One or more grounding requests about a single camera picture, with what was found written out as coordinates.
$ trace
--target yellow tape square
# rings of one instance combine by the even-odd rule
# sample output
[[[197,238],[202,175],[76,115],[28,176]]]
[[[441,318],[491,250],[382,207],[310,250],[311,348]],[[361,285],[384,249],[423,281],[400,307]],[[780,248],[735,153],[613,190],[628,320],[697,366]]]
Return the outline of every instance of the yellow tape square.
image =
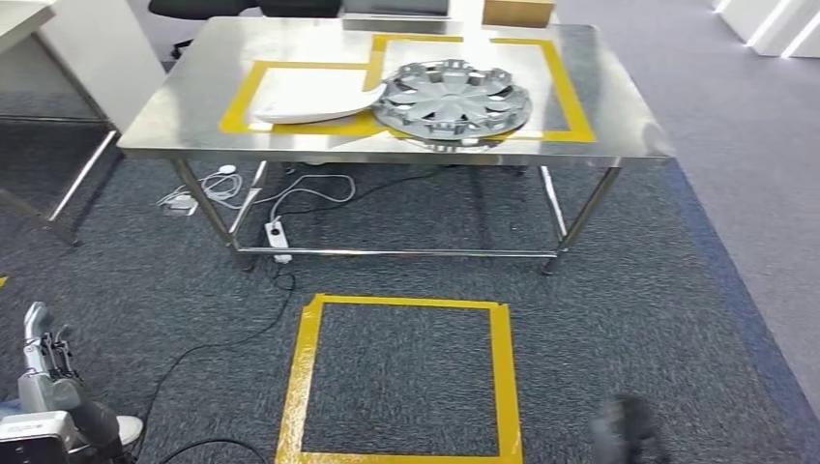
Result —
[[[401,454],[354,454],[304,452],[302,439],[308,413],[310,382],[324,304],[434,306],[485,309],[489,313],[490,353],[492,358],[495,414],[498,423],[498,456],[432,456]],[[316,295],[303,308],[296,336],[290,380],[277,445],[276,464],[521,464],[521,431],[518,396],[515,388],[513,337],[510,311],[505,304],[463,300],[382,298]]]
[[[407,135],[378,124],[369,111],[356,115],[353,121],[345,125],[294,124],[274,126],[271,130],[252,128],[246,120],[246,113],[253,100],[265,73],[270,69],[314,69],[314,70],[364,70],[366,71],[363,90],[370,90],[378,85],[384,70],[385,53],[390,41],[445,42],[459,43],[464,39],[456,36],[426,36],[416,34],[374,34],[367,63],[303,63],[280,61],[254,61],[250,72],[240,84],[233,101],[225,110],[220,120],[220,130],[234,133],[282,133],[282,134],[322,134],[352,137],[370,137],[383,131],[389,131],[397,138]],[[561,57],[552,41],[534,39],[492,39],[493,44],[535,45],[541,49],[544,61],[553,79],[555,95],[564,118],[566,130],[543,130],[541,136],[530,136],[511,132],[486,137],[489,140],[537,140],[548,142],[595,142],[595,133],[589,125],[583,106],[572,86],[570,75],[561,62]]]

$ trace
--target power cord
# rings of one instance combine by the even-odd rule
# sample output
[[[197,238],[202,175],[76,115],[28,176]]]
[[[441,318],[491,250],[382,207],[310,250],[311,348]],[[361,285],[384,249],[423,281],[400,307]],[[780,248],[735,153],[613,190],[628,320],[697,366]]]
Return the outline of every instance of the power cord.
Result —
[[[405,177],[405,178],[402,178],[402,179],[396,179],[394,181],[390,181],[390,182],[388,182],[386,184],[383,184],[381,186],[371,188],[371,189],[365,191],[364,193],[362,193],[359,196],[355,196],[356,186],[355,186],[355,183],[354,183],[353,179],[349,176],[343,176],[343,175],[306,175],[306,176],[300,177],[296,182],[291,184],[290,187],[288,187],[285,190],[281,191],[277,195],[275,195],[273,197],[270,197],[270,198],[266,198],[265,200],[260,200],[260,202],[272,201],[274,199],[279,200],[274,205],[274,208],[272,208],[272,210],[271,210],[271,217],[272,218],[281,218],[281,217],[286,216],[286,215],[305,215],[305,214],[308,214],[308,213],[316,213],[316,212],[320,212],[320,211],[331,211],[331,210],[336,210],[338,208],[345,207],[345,206],[347,206],[351,203],[354,203],[356,201],[362,200],[362,199],[368,197],[369,195],[375,193],[376,191],[383,190],[383,189],[388,189],[390,187],[394,187],[394,186],[403,184],[405,182],[417,181],[417,180],[422,180],[422,179],[429,179],[429,178],[438,176],[439,174],[445,172],[447,169],[450,169],[450,168],[453,168],[453,167],[457,167],[457,166],[456,165],[443,166],[443,167],[440,167],[438,169],[435,169],[432,172],[428,172],[428,173],[420,175],[420,176],[412,176],[412,177]],[[307,189],[303,189],[303,188],[295,188],[304,178],[311,178],[311,177],[340,177],[340,178],[346,178],[348,180],[348,182],[350,183],[351,193],[348,195],[348,198],[346,200],[339,200],[339,199],[334,199],[334,198],[328,197],[327,195],[324,195],[322,193],[319,193],[319,192],[316,192],[316,191],[313,191],[313,190],[307,190]],[[296,192],[296,191],[310,191],[312,193],[318,194],[318,196],[321,196],[323,198],[329,199],[331,201],[336,201],[339,204],[337,204],[335,206],[325,207],[325,208],[314,208],[314,209],[311,209],[311,210],[285,212],[285,213],[282,213],[281,215],[279,215],[278,217],[276,217],[276,215],[275,215],[276,209],[279,206],[279,204],[281,203],[281,201],[284,200],[284,198],[286,196],[288,196],[288,194],[290,194],[292,192]],[[281,309],[279,310],[279,313],[277,314],[277,316],[264,329],[262,329],[260,331],[257,331],[255,333],[252,333],[251,335],[249,335],[245,338],[242,338],[242,339],[236,340],[236,341],[225,342],[225,343],[208,343],[208,344],[194,346],[193,348],[190,348],[188,351],[186,351],[183,354],[181,354],[180,356],[178,356],[174,360],[174,362],[171,363],[171,366],[168,368],[168,370],[165,371],[165,373],[162,375],[160,380],[157,382],[157,386],[154,389],[154,393],[151,395],[151,399],[148,402],[148,408],[146,409],[145,417],[143,419],[142,433],[140,434],[139,438],[137,439],[137,443],[134,445],[134,453],[133,453],[134,461],[139,459],[139,455],[142,453],[143,446],[144,446],[144,443],[145,443],[145,437],[148,434],[148,419],[151,417],[151,412],[154,409],[154,403],[156,403],[156,401],[157,401],[157,397],[160,394],[160,391],[162,389],[162,385],[165,383],[165,381],[168,379],[168,377],[171,375],[171,373],[174,371],[174,369],[188,355],[190,355],[192,353],[195,353],[199,350],[206,349],[206,348],[229,348],[229,347],[234,346],[234,345],[243,344],[243,343],[245,343],[245,342],[247,342],[247,341],[249,341],[253,338],[256,338],[258,336],[261,336],[265,332],[269,331],[270,329],[275,327],[276,324],[278,324],[279,320],[281,320],[281,317],[284,314],[284,311],[287,309],[288,305],[290,304],[291,299],[293,298],[293,294],[296,292],[297,281],[296,281],[296,277],[294,275],[292,275],[292,274],[283,274],[282,273],[282,268],[284,266],[282,264],[278,265],[277,268],[274,271],[272,271],[271,267],[272,267],[273,263],[274,263],[273,259],[269,259],[269,260],[266,261],[265,272],[268,275],[273,273],[273,275],[271,276],[271,280],[274,283],[274,285],[278,289],[284,290],[284,291],[287,292],[287,295],[285,296],[285,299],[284,299],[284,303],[282,304]],[[282,286],[278,282],[279,279],[282,278],[282,277],[288,277],[290,279],[289,280],[289,285]],[[212,444],[212,443],[229,443],[229,444],[237,445],[237,446],[240,446],[242,448],[245,448],[245,449],[250,450],[251,452],[253,452],[253,454],[259,459],[260,462],[266,463],[268,461],[264,457],[264,455],[259,451],[259,449],[257,449],[256,447],[254,447],[253,445],[251,445],[249,443],[246,443],[246,442],[243,442],[243,441],[240,441],[240,440],[236,440],[236,439],[232,439],[232,438],[211,438],[211,439],[199,440],[199,441],[196,441],[196,442],[192,442],[192,443],[189,443],[189,444],[187,444],[187,445],[185,445],[185,446],[183,446],[179,449],[174,450],[168,456],[164,457],[160,461],[160,464],[167,464],[171,459],[177,457],[178,455],[182,454],[183,452],[185,452],[187,450],[191,450],[193,448],[200,447],[200,446],[203,446],[203,445]]]
[[[390,187],[395,187],[397,185],[404,184],[405,182],[420,181],[422,179],[430,179],[430,178],[438,176],[439,174],[442,174],[443,172],[447,171],[448,169],[452,169],[454,167],[458,167],[458,165],[457,164],[450,164],[450,165],[447,165],[447,166],[439,167],[439,168],[433,170],[432,172],[428,172],[428,173],[420,175],[420,176],[404,177],[404,178],[401,178],[401,179],[396,179],[394,181],[390,181],[388,183],[382,184],[381,186],[377,186],[377,187],[371,188],[369,190],[366,190],[361,195],[359,195],[355,198],[350,198],[348,201],[346,201],[342,204],[339,204],[339,205],[327,206],[327,207],[323,207],[323,208],[312,208],[312,209],[309,209],[309,210],[302,210],[302,211],[287,211],[287,212],[284,212],[284,213],[280,214],[278,217],[283,218],[285,216],[306,215],[306,214],[309,214],[309,213],[318,213],[320,211],[337,210],[339,208],[343,208],[345,206],[356,203],[359,200],[363,200],[363,199],[367,198],[368,196],[374,194],[375,192],[377,192],[379,190],[388,189]]]
[[[170,375],[174,371],[174,369],[176,369],[176,367],[187,356],[189,356],[189,355],[191,355],[191,354],[193,354],[197,351],[204,350],[206,348],[229,348],[229,347],[232,347],[232,346],[244,344],[247,341],[252,340],[252,339],[266,333],[267,331],[269,331],[270,329],[275,327],[276,324],[278,324],[279,320],[281,320],[281,317],[284,314],[284,311],[287,309],[288,305],[290,304],[290,301],[293,298],[293,294],[296,292],[297,282],[296,282],[296,277],[294,275],[292,275],[292,274],[283,274],[282,273],[283,265],[277,266],[276,270],[272,271],[271,270],[272,262],[273,262],[273,260],[268,260],[267,261],[267,266],[265,268],[265,273],[270,275],[273,272],[274,274],[271,276],[271,281],[274,283],[274,285],[279,290],[284,290],[284,291],[287,292],[287,294],[285,295],[285,298],[284,298],[284,302],[282,303],[281,308],[279,309],[279,312],[278,312],[277,316],[267,326],[265,326],[262,330],[257,331],[255,333],[252,333],[252,334],[250,334],[250,335],[248,335],[248,336],[246,336],[242,339],[239,339],[239,340],[236,340],[236,341],[224,342],[224,343],[206,343],[206,344],[194,346],[193,348],[190,348],[189,350],[185,351],[183,354],[179,355],[171,363],[168,370],[165,371],[165,373],[162,375],[160,380],[157,382],[157,386],[154,388],[154,392],[151,394],[151,399],[149,399],[149,401],[148,401],[148,407],[146,408],[146,411],[145,411],[145,417],[142,420],[143,421],[142,433],[140,434],[139,438],[137,439],[137,443],[134,444],[134,452],[133,452],[134,461],[139,459],[139,455],[142,453],[142,450],[143,450],[143,447],[144,447],[144,444],[145,444],[145,437],[148,435],[149,418],[151,418],[151,412],[154,409],[154,404],[157,402],[157,397],[160,395],[162,385],[165,383],[165,381],[168,379],[168,377],[170,377]],[[288,279],[288,282],[287,282],[286,285],[279,282],[282,278]],[[214,440],[218,441],[218,442],[224,442],[225,440],[232,440],[232,439],[214,439]],[[237,443],[237,442],[238,441],[231,441],[230,443],[235,443],[235,444],[240,445],[240,446],[245,445],[245,444],[241,444],[241,443]],[[202,443],[199,443],[199,445],[203,445],[205,443],[212,443],[212,442],[208,441],[208,440],[204,440],[204,441],[202,441]],[[167,462],[168,460],[170,460],[171,458],[175,457],[177,454],[179,454],[179,453],[181,453],[185,450],[189,450],[190,448],[193,448],[194,446],[199,446],[199,445],[191,444],[187,448],[183,448],[183,449],[179,449],[177,451],[174,451],[174,453],[172,453],[173,455],[169,455],[169,457],[166,457],[162,461],[162,463]]]
[[[223,166],[220,168],[219,171],[211,173],[202,179],[197,179],[199,185],[202,187],[202,190],[205,192],[205,195],[211,199],[211,201],[215,203],[219,203],[225,208],[231,210],[239,210],[242,207],[239,205],[234,205],[229,203],[228,200],[235,197],[239,194],[242,190],[243,179],[242,176],[237,174],[235,171],[234,166]],[[344,179],[347,181],[348,185],[350,186],[350,193],[345,198],[333,198],[332,196],[326,195],[321,191],[316,191],[311,188],[297,188],[297,186],[305,179]],[[226,185],[227,188],[217,188],[219,186]],[[269,201],[278,200],[274,204],[274,208],[271,210],[271,222],[274,221],[276,217],[276,210],[279,204],[290,194],[296,193],[297,191],[303,191],[305,193],[310,193],[316,196],[320,196],[326,200],[330,200],[336,203],[344,203],[349,199],[353,198],[356,195],[356,181],[353,180],[350,176],[345,176],[341,174],[306,174],[301,176],[295,182],[293,182],[290,186],[286,189],[280,191],[274,196],[264,198],[261,200],[256,200],[253,202],[254,205],[258,205],[261,203],[267,203]],[[168,195],[160,198],[157,201],[157,206],[162,205],[173,205],[178,201],[185,201],[190,202],[193,204],[193,199],[190,196],[190,191],[185,189],[185,186],[179,186],[174,191],[170,192]]]
[[[261,462],[262,464],[267,464],[268,463],[268,460],[265,458],[264,455],[262,455],[262,452],[259,449],[257,449],[254,445],[251,445],[250,443],[243,442],[242,440],[235,440],[233,438],[209,438],[208,440],[199,440],[198,442],[189,443],[189,444],[175,450],[174,452],[170,453],[168,456],[163,458],[162,461],[160,461],[160,464],[168,464],[168,462],[171,459],[177,457],[178,455],[182,454],[183,452],[185,452],[187,450],[190,450],[190,449],[196,448],[196,447],[200,447],[202,445],[208,445],[208,444],[211,444],[211,443],[232,443],[234,445],[239,445],[240,447],[242,447],[246,450],[250,450],[259,459],[259,462]]]

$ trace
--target office chair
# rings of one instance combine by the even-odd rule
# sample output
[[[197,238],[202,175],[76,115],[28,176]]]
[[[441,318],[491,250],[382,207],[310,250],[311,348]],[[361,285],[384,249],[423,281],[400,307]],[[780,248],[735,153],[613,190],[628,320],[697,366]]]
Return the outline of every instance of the office chair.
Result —
[[[337,17],[341,0],[151,0],[148,11],[177,19],[210,19],[238,16],[248,8],[259,7],[265,16]],[[178,60],[182,49],[192,40],[174,44],[171,56]]]

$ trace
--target white plug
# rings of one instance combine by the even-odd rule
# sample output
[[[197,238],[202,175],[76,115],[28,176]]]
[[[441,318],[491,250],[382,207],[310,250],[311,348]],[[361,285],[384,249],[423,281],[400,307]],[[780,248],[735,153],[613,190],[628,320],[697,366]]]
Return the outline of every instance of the white plug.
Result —
[[[282,228],[281,221],[268,222],[265,224],[265,235],[268,236],[268,244],[271,248],[289,248],[287,244],[287,237],[284,235],[284,228]],[[280,264],[287,264],[293,260],[290,254],[277,254],[274,259]]]

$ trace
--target stainless steel table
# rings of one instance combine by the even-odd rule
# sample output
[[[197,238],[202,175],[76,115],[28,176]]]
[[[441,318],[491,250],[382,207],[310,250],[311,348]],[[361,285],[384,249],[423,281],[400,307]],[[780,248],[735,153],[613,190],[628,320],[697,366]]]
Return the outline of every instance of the stainless steel table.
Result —
[[[0,0],[0,53],[19,44],[26,38],[33,36],[42,47],[46,56],[52,60],[60,69],[62,75],[72,85],[83,100],[95,111],[96,119],[62,118],[62,117],[31,117],[0,115],[0,121],[43,121],[43,122],[94,122],[107,123],[107,118],[103,111],[95,104],[94,100],[85,91],[79,80],[64,66],[60,59],[51,53],[37,35],[37,31],[54,17],[53,11],[45,3]],[[75,174],[71,185],[60,198],[57,205],[48,213],[41,212],[31,206],[22,198],[14,195],[10,191],[0,188],[0,206],[5,206],[18,215],[32,220],[43,229],[51,231],[57,238],[69,245],[78,245],[79,240],[76,235],[67,227],[60,224],[58,219],[65,211],[69,202],[77,193],[82,182],[86,179],[91,169],[103,155],[105,148],[113,141],[117,134],[116,130],[109,130],[103,140],[92,153],[91,157]]]
[[[463,58],[502,68],[527,88],[534,111],[521,129],[456,143],[405,138],[369,113],[272,127],[252,114],[282,92],[311,97],[315,86],[373,88],[412,62]],[[575,242],[624,167],[659,164],[673,150],[630,76],[597,29],[464,26],[451,22],[293,18],[215,18],[148,101],[119,142],[130,157],[171,160],[226,245],[250,254],[506,256],[547,260],[549,272]],[[242,210],[226,224],[202,191],[189,160],[260,161]],[[538,166],[561,243],[552,250],[361,250],[242,246],[243,220],[269,162],[373,162]],[[548,167],[605,167],[572,223],[566,223]]]

